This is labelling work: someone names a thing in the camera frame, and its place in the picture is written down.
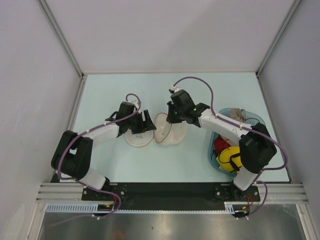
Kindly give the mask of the white mesh laundry bag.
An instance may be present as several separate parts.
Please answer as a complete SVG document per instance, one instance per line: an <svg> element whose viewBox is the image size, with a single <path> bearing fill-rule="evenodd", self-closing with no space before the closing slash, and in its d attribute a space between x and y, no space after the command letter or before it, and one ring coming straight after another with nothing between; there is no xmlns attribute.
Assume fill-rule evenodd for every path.
<svg viewBox="0 0 320 240"><path fill-rule="evenodd" d="M133 134L128 130L125 135L125 141L135 148L142 148L150 144L153 140L162 146L172 146L179 144L186 136L188 125L182 123L168 123L167 113L160 112L155 116L154 125L156 130L150 130L144 133Z"/></svg>

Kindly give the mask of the beige bra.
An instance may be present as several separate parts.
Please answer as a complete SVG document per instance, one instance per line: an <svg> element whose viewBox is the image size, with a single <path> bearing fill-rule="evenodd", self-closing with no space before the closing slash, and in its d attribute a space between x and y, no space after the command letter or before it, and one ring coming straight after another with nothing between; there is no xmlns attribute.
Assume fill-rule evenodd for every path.
<svg viewBox="0 0 320 240"><path fill-rule="evenodd" d="M247 119L247 112L245 109L231 108L228 115L231 119L241 123L245 123Z"/></svg>

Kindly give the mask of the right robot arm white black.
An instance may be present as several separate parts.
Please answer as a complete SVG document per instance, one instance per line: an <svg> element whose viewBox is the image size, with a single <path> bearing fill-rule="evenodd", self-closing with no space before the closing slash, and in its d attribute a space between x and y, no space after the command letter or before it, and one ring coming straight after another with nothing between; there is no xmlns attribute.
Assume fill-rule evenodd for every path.
<svg viewBox="0 0 320 240"><path fill-rule="evenodd" d="M168 123L186 122L216 132L239 146L242 167L232 181L230 194L235 200L242 201L249 194L248 188L277 153L266 126L261 123L242 123L215 113L212 107L204 103L195 104L183 89L171 89L169 92Z"/></svg>

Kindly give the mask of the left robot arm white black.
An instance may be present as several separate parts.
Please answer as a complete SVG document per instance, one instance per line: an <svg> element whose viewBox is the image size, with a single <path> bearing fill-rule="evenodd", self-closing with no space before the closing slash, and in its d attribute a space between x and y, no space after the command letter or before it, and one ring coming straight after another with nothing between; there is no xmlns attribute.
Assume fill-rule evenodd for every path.
<svg viewBox="0 0 320 240"><path fill-rule="evenodd" d="M91 167L93 149L127 131L144 134L155 129L147 109L140 111L138 103L123 101L119 109L102 124L82 133L66 130L54 152L51 167L61 179L62 174L65 174L68 176L67 180L93 188L93 194L98 199L105 200L111 193L110 180Z"/></svg>

